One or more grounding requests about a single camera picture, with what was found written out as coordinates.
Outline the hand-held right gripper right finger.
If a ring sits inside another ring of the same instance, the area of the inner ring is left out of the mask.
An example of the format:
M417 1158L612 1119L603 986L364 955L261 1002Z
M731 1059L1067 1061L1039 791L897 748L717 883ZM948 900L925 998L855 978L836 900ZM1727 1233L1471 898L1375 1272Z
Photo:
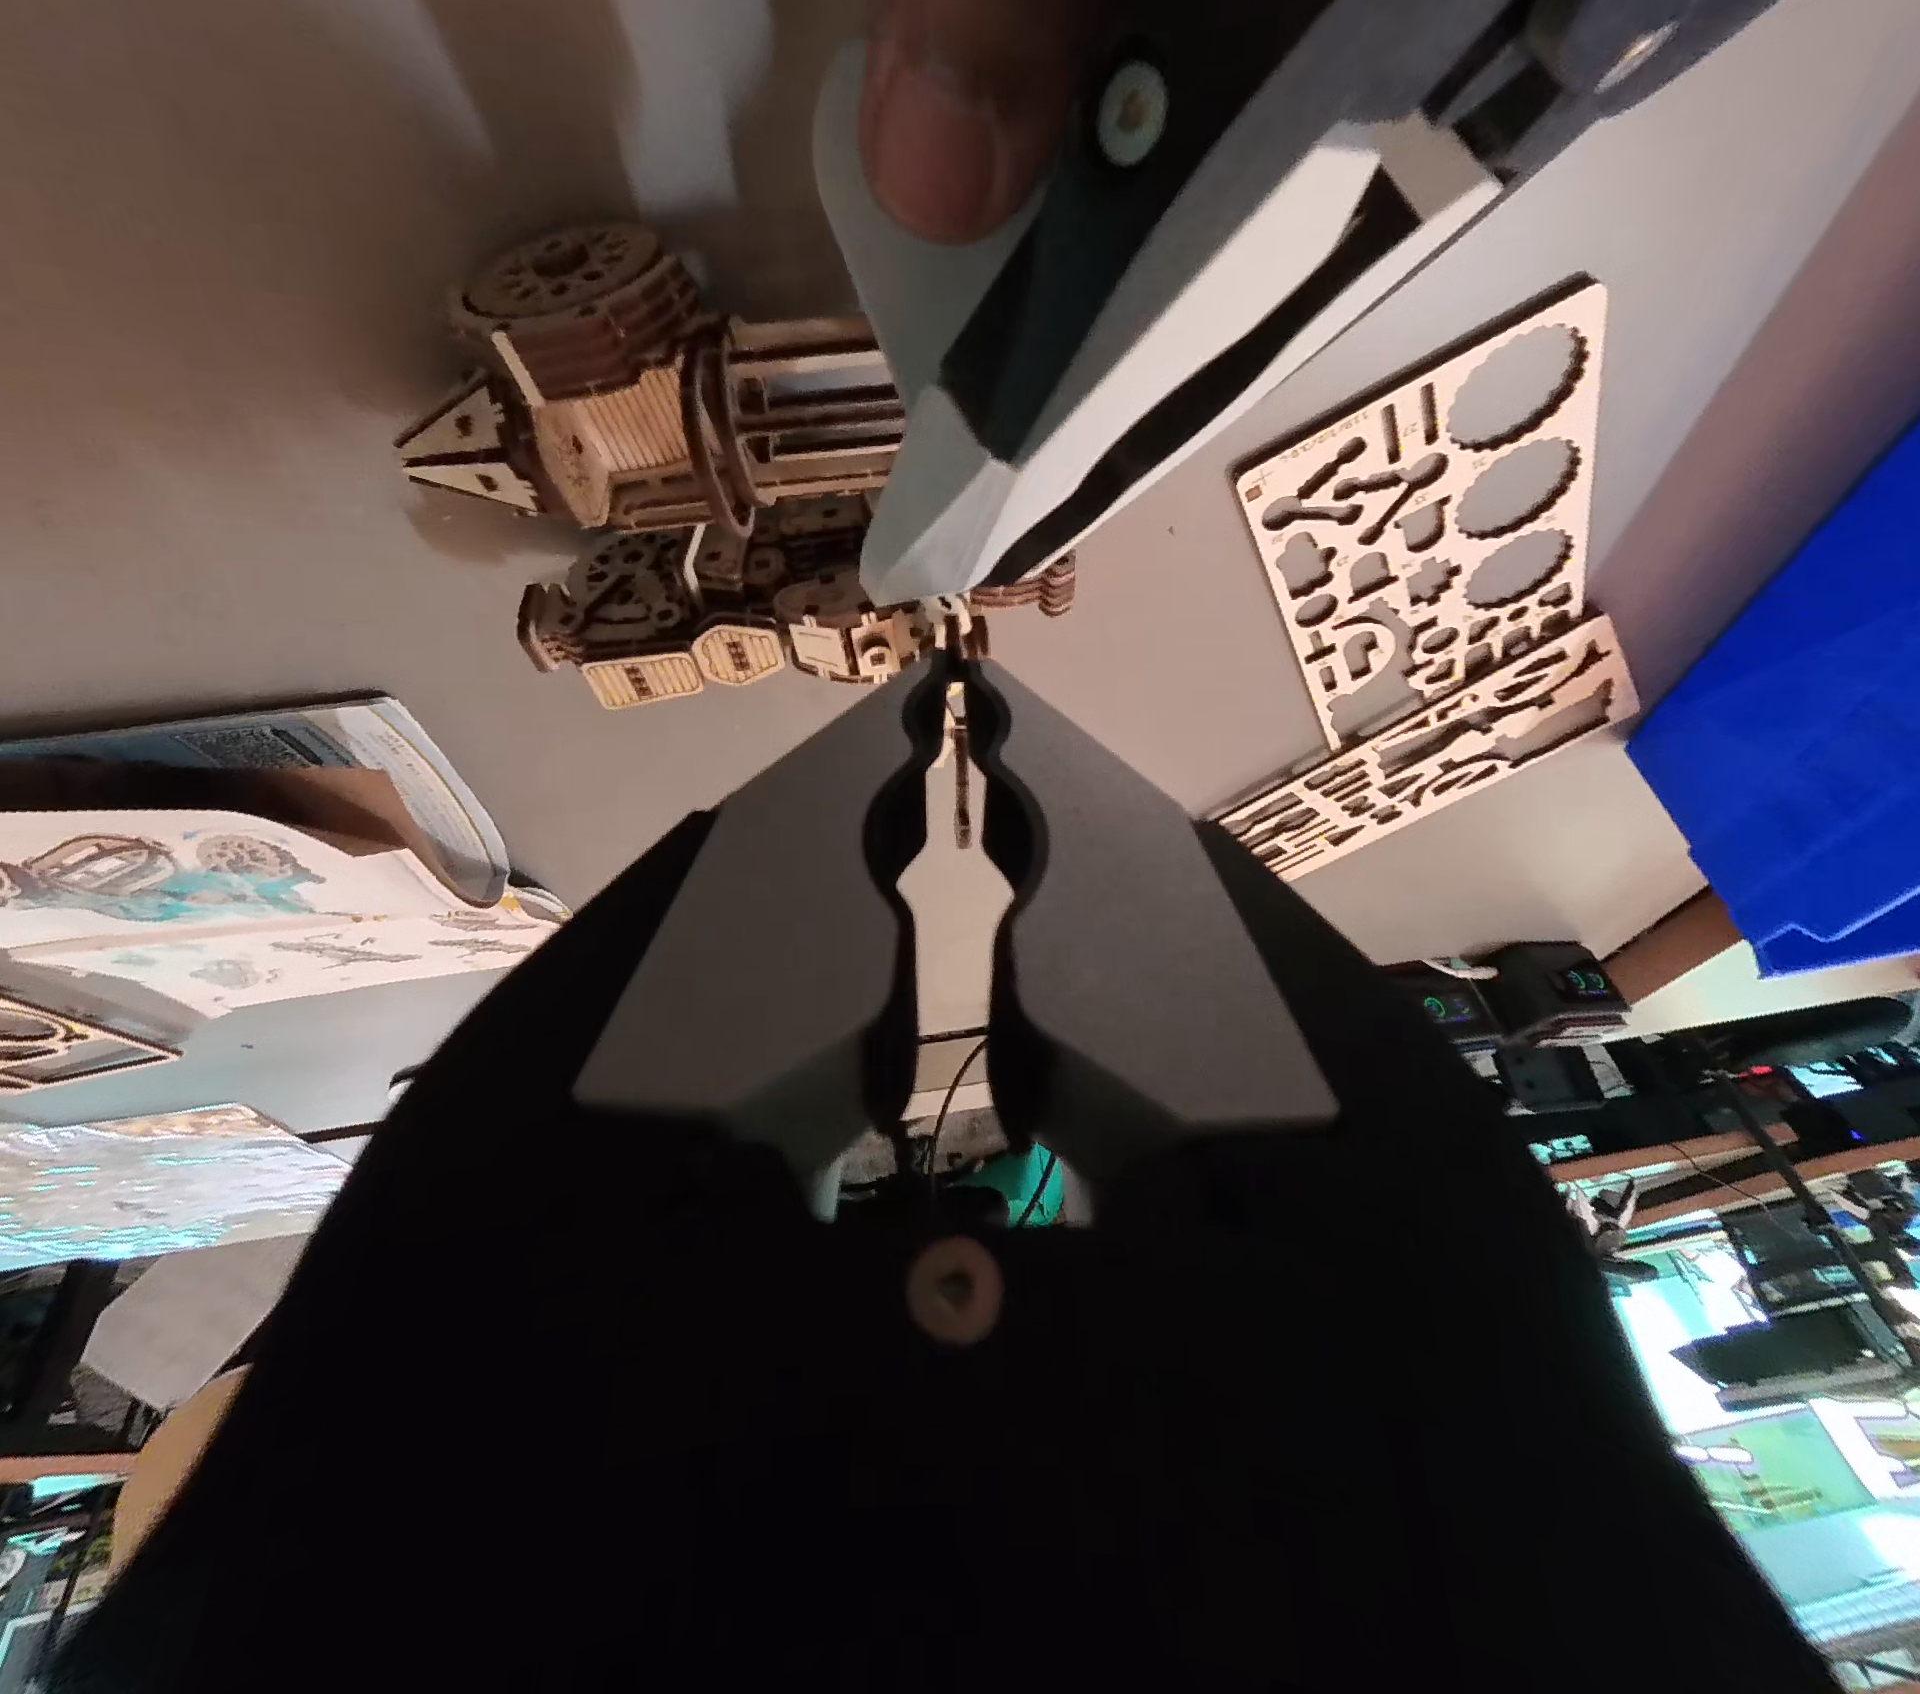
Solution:
M1212 841L1165 791L990 657L959 678L973 839L1005 888L986 1075L1061 1222L1217 1139L1338 1126L1338 1096Z

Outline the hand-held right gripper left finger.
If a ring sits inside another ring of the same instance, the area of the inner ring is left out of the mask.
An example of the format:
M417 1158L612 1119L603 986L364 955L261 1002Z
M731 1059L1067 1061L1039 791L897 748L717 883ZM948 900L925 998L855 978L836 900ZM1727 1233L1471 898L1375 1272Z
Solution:
M767 1147L811 1206L853 1145L899 1129L919 1045L899 880L928 839L946 712L937 653L714 810L573 1084L580 1106Z

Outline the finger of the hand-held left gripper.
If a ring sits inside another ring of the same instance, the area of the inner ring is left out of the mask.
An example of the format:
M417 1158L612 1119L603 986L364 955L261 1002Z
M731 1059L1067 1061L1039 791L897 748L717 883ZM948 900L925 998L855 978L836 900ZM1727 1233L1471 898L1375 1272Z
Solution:
M1021 577L1163 479L1188 379L1188 247L1112 177L1048 177L965 244L862 181L862 305L905 426L862 561L878 598Z
M1503 188L1449 125L1333 125L1120 358L1067 387L990 535L990 581L1077 548L1404 287Z

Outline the small wooden puzzle piece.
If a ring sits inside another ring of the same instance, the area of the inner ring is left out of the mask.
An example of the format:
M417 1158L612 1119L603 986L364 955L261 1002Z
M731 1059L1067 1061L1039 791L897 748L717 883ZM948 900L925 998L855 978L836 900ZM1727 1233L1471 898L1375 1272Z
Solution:
M942 744L933 760L946 769L952 789L952 839L958 849L975 841L973 768L968 706L968 663L979 651L979 622L961 596L935 596L925 603L937 625L937 650L954 667L942 695Z

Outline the wooden motorcycle model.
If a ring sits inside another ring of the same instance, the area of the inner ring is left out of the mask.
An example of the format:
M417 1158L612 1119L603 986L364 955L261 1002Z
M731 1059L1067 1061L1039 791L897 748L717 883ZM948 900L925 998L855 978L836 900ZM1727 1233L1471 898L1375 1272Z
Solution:
M717 523L595 535L560 581L524 589L516 636L542 674L575 671L608 710L736 690L794 671L884 684L948 642L990 650L990 614L1076 599L1077 557L930 601L874 601L859 579L864 495L779 499L748 535Z

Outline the grey desk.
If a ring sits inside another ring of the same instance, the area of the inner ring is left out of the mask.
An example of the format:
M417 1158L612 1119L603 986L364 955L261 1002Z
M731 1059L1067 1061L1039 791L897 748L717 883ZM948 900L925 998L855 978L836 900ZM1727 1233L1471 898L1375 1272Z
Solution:
M608 712L516 643L563 532L403 481L443 287L636 213L750 316L849 301L811 104L874 0L4 0L4 719L388 691L580 905L857 691ZM1606 281L1595 588L1659 690L1916 399L1916 0L1786 0L1587 134L1094 535L995 656L1205 814L1316 724L1238 455Z

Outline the wooden puzzle sheet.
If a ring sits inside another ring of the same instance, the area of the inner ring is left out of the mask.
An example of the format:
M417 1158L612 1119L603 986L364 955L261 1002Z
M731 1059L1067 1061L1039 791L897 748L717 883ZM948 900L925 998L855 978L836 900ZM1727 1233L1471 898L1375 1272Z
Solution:
M1381 731L1335 746L1212 816L1282 882L1353 858L1640 710L1613 622L1589 614Z
M1357 746L1587 614L1609 292L1577 273L1233 479L1322 737Z

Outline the black charger green display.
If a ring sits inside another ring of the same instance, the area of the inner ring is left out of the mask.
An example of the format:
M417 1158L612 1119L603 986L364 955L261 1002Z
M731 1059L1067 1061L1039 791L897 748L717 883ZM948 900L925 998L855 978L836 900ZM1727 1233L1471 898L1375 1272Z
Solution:
M1503 1031L1485 982L1427 961L1402 961L1383 971L1454 1048L1468 1055L1498 1050Z
M1628 1002L1577 940L1524 940L1492 952L1489 1007L1508 1044L1577 1048L1624 1035Z

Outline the wooden sidecar model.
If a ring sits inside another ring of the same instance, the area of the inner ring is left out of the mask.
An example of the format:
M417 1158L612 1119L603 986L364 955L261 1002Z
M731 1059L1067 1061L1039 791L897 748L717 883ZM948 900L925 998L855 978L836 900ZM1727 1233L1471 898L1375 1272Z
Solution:
M398 465L524 516L748 537L783 499L876 491L899 447L862 314L717 311L636 218L518 240L446 317L474 370L398 436Z

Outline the glossy booklet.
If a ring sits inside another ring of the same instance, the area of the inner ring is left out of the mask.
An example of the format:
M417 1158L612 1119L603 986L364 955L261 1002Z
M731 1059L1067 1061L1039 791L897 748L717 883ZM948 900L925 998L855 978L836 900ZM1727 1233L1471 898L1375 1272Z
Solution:
M403 854L467 908L569 909L509 862L491 814L389 695L10 736L4 814L193 811L272 820L354 856Z

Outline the illustrated instruction booklet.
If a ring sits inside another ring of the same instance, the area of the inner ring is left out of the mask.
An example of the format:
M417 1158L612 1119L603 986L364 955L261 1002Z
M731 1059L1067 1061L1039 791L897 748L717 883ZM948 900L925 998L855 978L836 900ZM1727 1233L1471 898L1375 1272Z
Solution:
M243 811L5 810L2 1092L174 1061L235 1009L498 975L563 916Z

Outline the clear plastic wrap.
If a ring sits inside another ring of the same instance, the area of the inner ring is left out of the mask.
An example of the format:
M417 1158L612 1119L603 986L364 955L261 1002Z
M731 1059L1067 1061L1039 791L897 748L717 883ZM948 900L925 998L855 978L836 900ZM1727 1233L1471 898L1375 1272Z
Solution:
M339 1154L237 1101L2 1127L2 1272L121 1264L308 1233Z

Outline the blue plastic bin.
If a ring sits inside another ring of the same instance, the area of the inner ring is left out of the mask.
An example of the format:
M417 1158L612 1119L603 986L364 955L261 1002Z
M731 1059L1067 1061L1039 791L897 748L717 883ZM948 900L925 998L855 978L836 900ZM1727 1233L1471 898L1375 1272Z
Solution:
M1643 716L1628 757L1760 975L1916 957L1916 423Z

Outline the grey flat sheet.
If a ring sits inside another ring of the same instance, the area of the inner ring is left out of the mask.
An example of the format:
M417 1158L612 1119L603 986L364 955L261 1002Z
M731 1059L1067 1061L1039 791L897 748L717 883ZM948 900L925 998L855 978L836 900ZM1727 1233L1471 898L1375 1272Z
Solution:
M77 1364L168 1414L234 1364L285 1281L273 1241L157 1256L107 1299Z

